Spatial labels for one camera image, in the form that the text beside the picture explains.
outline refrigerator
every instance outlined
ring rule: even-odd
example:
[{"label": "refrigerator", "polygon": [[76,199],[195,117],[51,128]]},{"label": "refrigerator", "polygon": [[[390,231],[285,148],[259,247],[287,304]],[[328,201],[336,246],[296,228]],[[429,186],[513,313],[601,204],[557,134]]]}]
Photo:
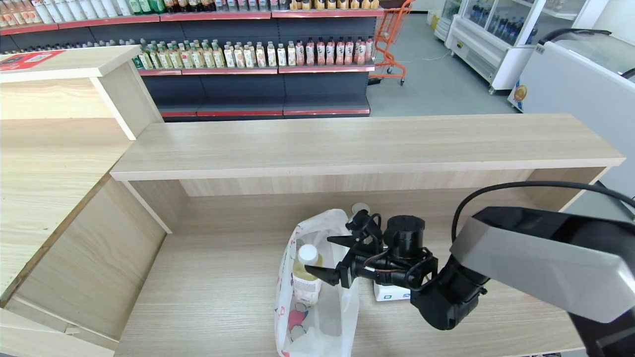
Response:
[{"label": "refrigerator", "polygon": [[494,94],[514,87],[538,39],[556,29],[593,27],[608,0],[464,2],[450,23],[445,45],[450,55],[485,78]]},{"label": "refrigerator", "polygon": [[555,31],[540,40],[507,99],[525,113],[571,113],[602,136],[626,160],[601,183],[635,197],[635,44],[605,30]]}]

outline robotic arm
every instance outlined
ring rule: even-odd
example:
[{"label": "robotic arm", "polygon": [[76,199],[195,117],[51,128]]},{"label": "robotic arm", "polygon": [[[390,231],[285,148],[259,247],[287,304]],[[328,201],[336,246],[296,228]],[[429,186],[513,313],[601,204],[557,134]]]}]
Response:
[{"label": "robotic arm", "polygon": [[424,220],[391,217],[382,231],[381,216],[361,210],[347,224],[352,236],[328,238],[350,248],[344,259],[334,269],[306,270],[344,288],[360,276],[410,289],[410,303],[439,330],[456,327],[487,293],[485,283],[495,279],[568,311],[589,356],[633,356],[635,225],[529,208],[487,207],[469,217],[456,234],[458,216],[472,198],[528,185],[588,189],[635,207],[633,200],[617,192],[571,182],[485,187],[459,205],[451,255],[441,271],[437,258],[423,246]]}]

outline red sign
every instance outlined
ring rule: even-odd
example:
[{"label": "red sign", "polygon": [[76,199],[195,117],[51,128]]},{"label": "red sign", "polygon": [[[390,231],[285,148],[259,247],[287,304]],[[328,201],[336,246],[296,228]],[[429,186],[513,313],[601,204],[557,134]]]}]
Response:
[{"label": "red sign", "polygon": [[19,53],[0,62],[0,71],[29,69],[37,64],[48,60],[49,58],[53,58],[59,55],[64,51],[65,50]]}]

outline small white box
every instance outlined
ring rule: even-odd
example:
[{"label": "small white box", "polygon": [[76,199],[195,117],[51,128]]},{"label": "small white box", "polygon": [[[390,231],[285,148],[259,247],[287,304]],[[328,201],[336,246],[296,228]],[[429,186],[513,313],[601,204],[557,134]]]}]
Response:
[{"label": "small white box", "polygon": [[373,291],[375,292],[375,300],[377,301],[410,300],[409,289],[394,285],[386,286],[373,283]]}]

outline black cable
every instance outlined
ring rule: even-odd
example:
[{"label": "black cable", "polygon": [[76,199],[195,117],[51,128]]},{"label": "black cable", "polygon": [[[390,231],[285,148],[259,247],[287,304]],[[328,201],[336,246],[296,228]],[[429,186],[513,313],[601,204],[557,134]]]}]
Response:
[{"label": "black cable", "polygon": [[480,196],[484,193],[501,190],[501,189],[510,189],[514,187],[562,187],[567,189],[580,189],[586,191],[593,191],[597,193],[604,194],[606,196],[618,199],[629,206],[635,208],[635,200],[629,198],[628,196],[621,194],[617,191],[613,191],[611,189],[607,189],[601,186],[588,185],[588,184],[580,184],[578,182],[567,182],[567,181],[519,181],[519,182],[508,182],[506,184],[498,184],[491,185],[488,187],[484,187],[477,191],[472,192],[468,197],[464,198],[463,201],[458,205],[457,210],[454,212],[454,218],[452,218],[452,230],[451,230],[451,238],[452,242],[454,242],[457,238],[457,226],[458,226],[458,218],[461,214],[463,208],[472,201],[475,197]]}]

